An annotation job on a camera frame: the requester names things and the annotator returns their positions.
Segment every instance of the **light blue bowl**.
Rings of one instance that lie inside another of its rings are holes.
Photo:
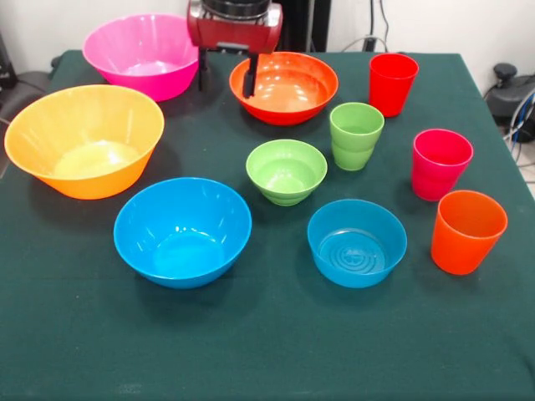
[[[366,200],[337,200],[308,223],[308,244],[319,271],[350,288],[385,279],[407,250],[405,228],[390,211]]]
[[[216,280],[251,235],[251,212],[232,188],[176,178],[145,188],[117,215],[117,252],[143,277],[171,288]]]

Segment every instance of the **green bowl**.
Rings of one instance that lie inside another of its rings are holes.
[[[300,140],[271,140],[251,152],[246,169],[252,183],[271,202],[293,206],[324,180],[327,160]]]

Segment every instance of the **green cup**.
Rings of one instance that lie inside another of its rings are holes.
[[[365,103],[344,103],[331,111],[331,146],[342,170],[362,170],[374,152],[385,117]]]

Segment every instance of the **table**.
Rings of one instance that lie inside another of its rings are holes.
[[[535,204],[459,55],[415,54],[420,75],[402,115],[388,119],[365,170],[337,168],[329,111],[365,101],[369,53],[321,53],[338,94],[316,118],[265,125],[232,97],[237,57],[211,54],[211,88],[161,104],[166,129],[145,173],[106,200],[69,199],[10,166],[0,180],[0,398],[180,400],[533,399]],[[69,51],[52,90],[103,79]],[[468,277],[430,258],[436,204],[410,189],[421,130],[462,132],[475,146],[457,188],[507,210],[509,228]],[[303,203],[271,204],[245,160],[275,138],[305,140],[329,162]],[[250,205],[251,239],[211,285],[173,291],[117,255],[120,207],[159,180],[203,176]],[[316,270],[306,241],[320,206],[357,197],[392,210],[409,237],[405,259],[377,287],[349,290]]]

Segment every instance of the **bowl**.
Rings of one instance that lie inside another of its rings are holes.
[[[243,97],[243,77],[249,60],[229,78],[231,91],[251,115],[273,125],[296,125],[312,119],[338,90],[338,77],[323,61],[301,53],[261,54],[255,94]]]
[[[9,159],[66,196],[106,198],[140,178],[164,116],[132,89],[87,85],[30,104],[9,125]]]
[[[171,14],[140,14],[96,28],[84,57],[113,85],[139,90],[156,102],[184,92],[195,77],[198,49],[186,20]]]
[[[345,199],[314,213],[308,223],[308,244],[316,267],[330,281],[364,288],[392,272],[405,254],[407,235],[384,207]]]
[[[327,160],[312,145],[300,140],[271,140],[247,157],[252,183],[271,202],[293,206],[318,188],[327,175]]]
[[[114,241],[123,260],[164,287],[194,288],[216,280],[251,235],[251,212],[235,190],[203,178],[149,186],[117,215]]]

